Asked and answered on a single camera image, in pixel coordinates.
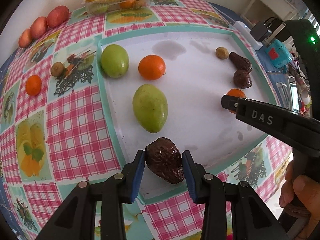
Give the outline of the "person's right hand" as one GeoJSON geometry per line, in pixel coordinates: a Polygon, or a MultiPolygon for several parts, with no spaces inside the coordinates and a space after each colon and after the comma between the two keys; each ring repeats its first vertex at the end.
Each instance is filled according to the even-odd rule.
{"type": "Polygon", "coordinates": [[[298,197],[311,213],[311,216],[309,222],[296,239],[307,239],[317,226],[320,218],[319,183],[304,175],[298,176],[293,180],[293,162],[293,160],[289,162],[286,169],[285,183],[281,188],[279,205],[280,207],[285,207],[293,201],[295,196],[298,197]]]}

